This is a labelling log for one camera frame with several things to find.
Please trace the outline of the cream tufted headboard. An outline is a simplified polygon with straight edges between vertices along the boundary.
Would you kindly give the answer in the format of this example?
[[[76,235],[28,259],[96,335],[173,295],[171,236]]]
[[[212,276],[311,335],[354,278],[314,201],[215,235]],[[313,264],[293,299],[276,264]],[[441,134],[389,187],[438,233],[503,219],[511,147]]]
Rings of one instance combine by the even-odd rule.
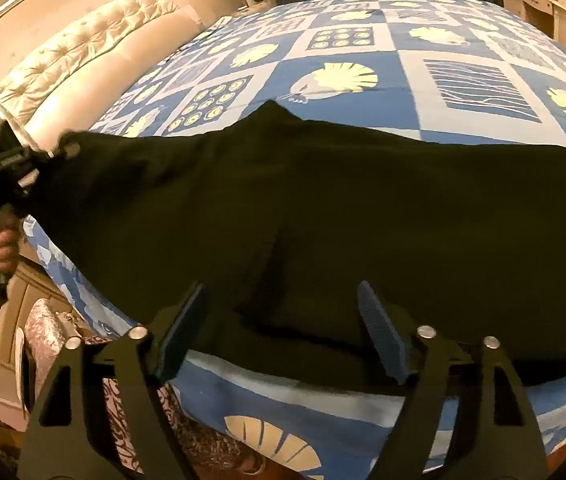
[[[112,0],[67,25],[0,80],[0,122],[48,150],[89,129],[148,70],[217,18],[216,0]]]

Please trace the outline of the black pants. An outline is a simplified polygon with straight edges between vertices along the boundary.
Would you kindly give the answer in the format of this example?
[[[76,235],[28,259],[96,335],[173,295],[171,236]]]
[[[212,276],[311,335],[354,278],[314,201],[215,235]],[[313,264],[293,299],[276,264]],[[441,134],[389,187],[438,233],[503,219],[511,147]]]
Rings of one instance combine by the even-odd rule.
[[[495,336],[523,384],[566,376],[566,148],[421,142],[274,102],[197,136],[67,133],[30,212],[149,322],[202,283],[196,351],[310,385],[387,389],[357,289],[449,339]]]

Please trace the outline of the blue patterned bedspread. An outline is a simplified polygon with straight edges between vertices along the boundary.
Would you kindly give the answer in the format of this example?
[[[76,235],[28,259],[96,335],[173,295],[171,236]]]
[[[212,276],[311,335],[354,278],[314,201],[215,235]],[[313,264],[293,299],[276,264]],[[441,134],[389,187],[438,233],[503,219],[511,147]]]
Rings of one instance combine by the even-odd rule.
[[[218,23],[131,84],[88,132],[197,136],[274,102],[302,120],[440,144],[566,148],[566,51],[475,0],[311,0]],[[31,216],[44,266],[97,333],[136,324]],[[245,370],[193,344],[169,389],[196,422],[309,479],[362,479],[405,388],[310,385]],[[566,376],[525,385],[547,453],[566,447]]]

